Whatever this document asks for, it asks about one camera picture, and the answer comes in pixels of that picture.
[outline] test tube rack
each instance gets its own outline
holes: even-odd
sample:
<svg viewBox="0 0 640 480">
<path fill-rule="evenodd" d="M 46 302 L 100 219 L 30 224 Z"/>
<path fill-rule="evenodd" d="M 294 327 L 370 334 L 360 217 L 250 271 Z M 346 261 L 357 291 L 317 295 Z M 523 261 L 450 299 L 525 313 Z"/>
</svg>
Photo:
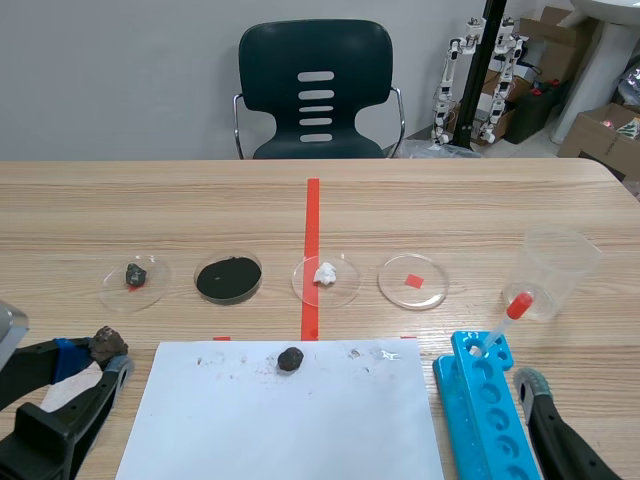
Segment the test tube rack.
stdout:
<svg viewBox="0 0 640 480">
<path fill-rule="evenodd" d="M 504 336 L 475 356 L 488 332 L 455 332 L 453 355 L 433 362 L 461 480 L 540 480 L 504 372 L 513 357 Z"/>
</svg>

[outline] black pole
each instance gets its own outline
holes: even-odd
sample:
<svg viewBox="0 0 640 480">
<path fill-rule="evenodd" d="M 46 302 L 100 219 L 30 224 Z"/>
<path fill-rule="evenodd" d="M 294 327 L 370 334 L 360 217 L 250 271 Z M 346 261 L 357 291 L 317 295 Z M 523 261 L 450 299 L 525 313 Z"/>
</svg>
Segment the black pole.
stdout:
<svg viewBox="0 0 640 480">
<path fill-rule="evenodd" d="M 482 42 L 471 60 L 467 84 L 464 87 L 464 95 L 460 102 L 456 130 L 453 133 L 451 143 L 463 148 L 471 148 L 471 131 L 473 119 L 476 116 L 478 101 L 482 93 L 484 78 L 491 63 L 493 49 L 495 48 L 500 22 L 504 16 L 507 0 L 487 0 L 482 17 L 487 21 L 484 27 Z"/>
</svg>

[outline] pipette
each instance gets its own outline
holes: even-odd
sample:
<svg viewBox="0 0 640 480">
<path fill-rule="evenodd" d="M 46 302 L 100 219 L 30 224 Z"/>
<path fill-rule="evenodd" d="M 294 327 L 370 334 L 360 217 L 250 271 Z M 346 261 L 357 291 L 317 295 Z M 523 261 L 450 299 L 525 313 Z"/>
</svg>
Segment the pipette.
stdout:
<svg viewBox="0 0 640 480">
<path fill-rule="evenodd" d="M 505 330 L 509 326 L 511 326 L 514 320 L 518 320 L 520 317 L 522 317 L 522 315 L 524 315 L 524 313 L 529 309 L 532 303 L 533 297 L 530 293 L 519 293 L 518 296 L 513 299 L 511 305 L 509 305 L 509 307 L 507 308 L 507 311 L 504 317 L 502 317 L 502 321 L 500 322 L 500 324 L 496 328 L 494 328 L 493 331 L 489 333 L 489 335 L 487 335 L 487 337 L 484 339 L 482 347 L 476 349 L 475 355 L 477 357 L 486 355 L 486 353 L 489 351 L 489 348 L 491 348 L 491 346 L 496 343 L 498 337 L 504 334 Z"/>
</svg>

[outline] red paper square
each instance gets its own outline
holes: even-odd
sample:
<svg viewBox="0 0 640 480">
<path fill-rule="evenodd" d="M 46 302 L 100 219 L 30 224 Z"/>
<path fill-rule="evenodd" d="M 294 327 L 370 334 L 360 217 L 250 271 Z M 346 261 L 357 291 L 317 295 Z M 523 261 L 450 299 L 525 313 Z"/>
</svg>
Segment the red paper square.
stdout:
<svg viewBox="0 0 640 480">
<path fill-rule="evenodd" d="M 404 282 L 405 285 L 409 285 L 410 287 L 413 287 L 413 288 L 420 288 L 422 287 L 423 283 L 424 283 L 424 278 L 418 277 L 417 275 L 412 275 L 412 274 L 409 274 L 407 276 L 407 280 L 405 280 Z"/>
</svg>

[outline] table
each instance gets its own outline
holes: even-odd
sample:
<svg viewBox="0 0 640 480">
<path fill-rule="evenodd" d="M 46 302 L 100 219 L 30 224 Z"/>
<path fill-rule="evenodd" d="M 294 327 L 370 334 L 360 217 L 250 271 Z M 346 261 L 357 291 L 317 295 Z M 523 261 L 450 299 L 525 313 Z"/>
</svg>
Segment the table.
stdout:
<svg viewBox="0 0 640 480">
<path fill-rule="evenodd" d="M 560 224 L 591 239 L 605 254 L 598 271 L 555 321 L 522 324 L 509 342 L 517 365 L 547 377 L 565 420 L 620 476 L 640 479 L 640 205 L 596 162 L 0 163 L 0 297 L 31 317 L 23 344 L 108 324 L 136 362 L 79 478 L 115 476 L 159 342 L 299 339 L 290 277 L 303 254 L 309 177 L 321 182 L 321 252 L 348 255 L 362 274 L 353 302 L 320 312 L 320 339 L 419 338 L 447 479 L 456 473 L 431 362 L 450 352 L 453 331 L 498 321 L 528 226 Z M 263 284 L 244 304 L 212 305 L 194 288 L 198 262 L 221 249 L 250 250 L 263 264 Z M 436 309 L 403 310 L 380 294 L 376 269 L 403 251 L 447 268 L 449 296 Z M 172 287 L 148 309 L 107 310 L 102 278 L 139 253 L 167 259 Z M 0 414 L 0 437 L 16 407 Z"/>
</svg>

